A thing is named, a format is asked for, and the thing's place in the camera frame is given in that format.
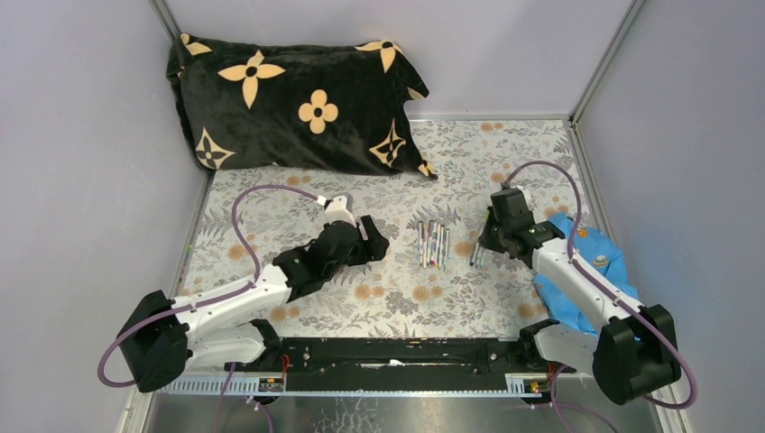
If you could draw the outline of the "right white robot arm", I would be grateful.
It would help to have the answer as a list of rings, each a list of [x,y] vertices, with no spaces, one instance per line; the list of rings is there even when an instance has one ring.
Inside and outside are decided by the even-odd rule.
[[[574,250],[571,236],[535,221],[521,190],[502,189],[490,200],[481,246],[552,282],[597,331],[589,335],[556,319],[525,327],[517,348],[522,367],[538,372],[549,363],[565,364],[594,377],[619,405],[681,378],[674,319],[664,307],[646,307],[610,283]]]

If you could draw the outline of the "dark green end marker pen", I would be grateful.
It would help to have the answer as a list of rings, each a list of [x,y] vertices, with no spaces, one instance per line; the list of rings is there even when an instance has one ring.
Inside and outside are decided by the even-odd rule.
[[[439,262],[439,267],[443,272],[447,269],[447,261],[449,258],[449,246],[450,246],[450,229],[445,228],[444,234],[443,234],[443,241],[441,244],[441,259]]]

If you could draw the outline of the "brown marker pen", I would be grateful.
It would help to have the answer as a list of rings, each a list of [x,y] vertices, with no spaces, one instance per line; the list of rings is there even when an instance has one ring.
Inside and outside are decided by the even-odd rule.
[[[419,255],[418,262],[419,262],[419,266],[421,268],[424,268],[425,267],[425,264],[424,264],[425,263],[424,262],[424,260],[425,260],[425,243],[424,243],[425,238],[424,238],[424,225],[423,225],[423,222],[421,220],[417,224],[417,229],[418,229],[418,255]]]

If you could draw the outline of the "yellow cap marker pen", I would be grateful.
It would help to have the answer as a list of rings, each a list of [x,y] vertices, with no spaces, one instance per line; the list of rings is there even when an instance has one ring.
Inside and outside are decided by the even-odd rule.
[[[426,227],[426,225],[425,225],[425,223],[424,223],[424,222],[423,222],[423,225],[424,225],[424,238],[425,238],[425,241],[424,241],[424,243],[425,243],[425,252],[426,252],[426,245],[427,245],[427,234],[428,234],[428,230],[427,230],[427,227]]]

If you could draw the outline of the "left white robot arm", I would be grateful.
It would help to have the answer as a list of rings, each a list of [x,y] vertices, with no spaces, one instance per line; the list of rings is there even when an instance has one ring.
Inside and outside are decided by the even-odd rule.
[[[255,313],[322,289],[348,266],[381,261],[390,246],[370,216],[335,221],[318,237],[286,250],[255,276],[194,296],[144,296],[120,329],[118,348],[140,392],[154,392],[187,370],[222,364],[272,369],[280,358],[275,330]]]

